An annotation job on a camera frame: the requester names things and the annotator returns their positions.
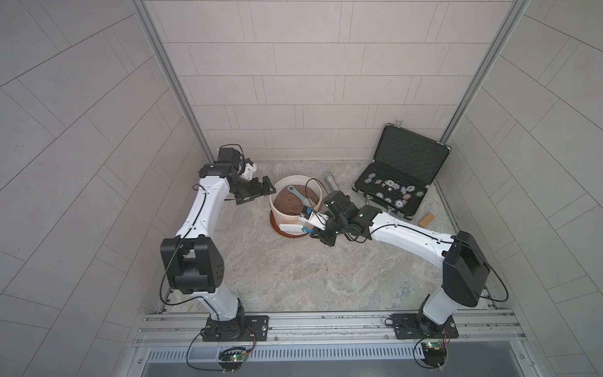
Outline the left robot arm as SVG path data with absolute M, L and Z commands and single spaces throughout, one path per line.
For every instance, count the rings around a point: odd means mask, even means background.
M 209 313 L 201 330 L 205 342 L 238 341 L 249 334 L 243 304 L 223 283 L 225 261 L 212 237 L 228 198 L 245 204 L 275 193 L 268 177 L 254 177 L 256 170 L 239 144 L 221 146 L 217 160 L 199 170 L 196 199 L 184 224 L 160 246 L 163 283 Z

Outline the white blue scrub brush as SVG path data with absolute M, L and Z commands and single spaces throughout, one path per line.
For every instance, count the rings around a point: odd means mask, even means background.
M 283 224 L 279 224 L 278 226 L 279 231 L 292 236 L 292 237 L 298 237 L 301 236 L 303 234 L 307 234 L 307 233 L 311 233 L 312 229 L 311 228 L 307 228 L 306 226 L 304 226 L 303 224 L 293 224 L 293 223 L 283 223 Z

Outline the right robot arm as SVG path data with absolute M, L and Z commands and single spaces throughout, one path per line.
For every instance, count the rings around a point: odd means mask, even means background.
M 323 205 L 324 214 L 311 209 L 301 214 L 312 225 L 311 236 L 321 243 L 333 247 L 339 235 L 350 242 L 376 240 L 415 254 L 442 271 L 441 287 L 428 295 L 411 326 L 421 336 L 434 337 L 457 310 L 479 303 L 492 268 L 471 234 L 427 231 L 378 207 L 359 208 L 340 191 L 326 196 Z

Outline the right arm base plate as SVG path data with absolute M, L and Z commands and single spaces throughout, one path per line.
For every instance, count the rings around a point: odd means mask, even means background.
M 384 320 L 387 328 L 394 330 L 396 339 L 458 339 L 459 331 L 452 317 L 444 325 L 433 325 L 428 320 L 418 320 L 417 314 L 391 314 Z

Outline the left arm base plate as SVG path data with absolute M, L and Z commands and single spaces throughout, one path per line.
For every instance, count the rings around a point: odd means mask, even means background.
M 204 342 L 251 342 L 252 336 L 255 336 L 257 342 L 264 342 L 267 340 L 269 319 L 269 316 L 259 315 L 227 321 L 208 318 L 201 338 Z

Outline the white ceramic pot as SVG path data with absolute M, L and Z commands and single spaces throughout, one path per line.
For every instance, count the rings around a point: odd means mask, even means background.
M 276 192 L 269 197 L 269 205 L 277 223 L 303 224 L 299 221 L 299 216 L 304 205 L 298 197 L 287 191 L 288 185 L 294 185 L 303 196 L 310 199 L 316 211 L 320 211 L 322 208 L 322 199 L 326 189 L 316 179 L 303 175 L 285 177 L 274 185 Z

